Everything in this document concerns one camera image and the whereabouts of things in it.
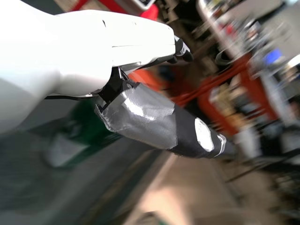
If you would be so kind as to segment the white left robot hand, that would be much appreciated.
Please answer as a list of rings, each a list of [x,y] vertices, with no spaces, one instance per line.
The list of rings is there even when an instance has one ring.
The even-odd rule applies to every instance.
[[[46,97],[95,99],[111,132],[188,158],[231,157],[235,146],[128,74],[193,55],[166,24],[101,10],[52,15],[0,3],[0,131],[19,126]]]

